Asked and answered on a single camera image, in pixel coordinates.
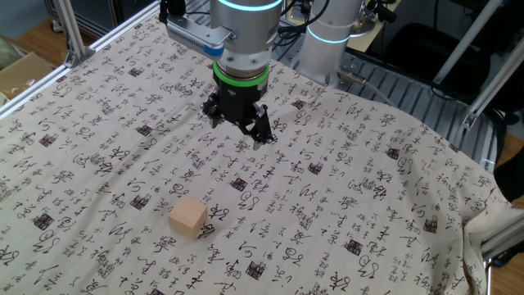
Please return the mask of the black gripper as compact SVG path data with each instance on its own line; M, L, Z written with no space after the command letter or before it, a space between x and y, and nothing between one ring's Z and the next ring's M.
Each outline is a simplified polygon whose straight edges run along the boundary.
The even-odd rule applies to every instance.
M257 151L265 144L275 143L267 113L268 107L260 100L267 93L268 78L250 81L214 76L218 92L213 92L202 104L204 115L210 119L210 127L216 128L222 119L238 123L244 135L253 141Z

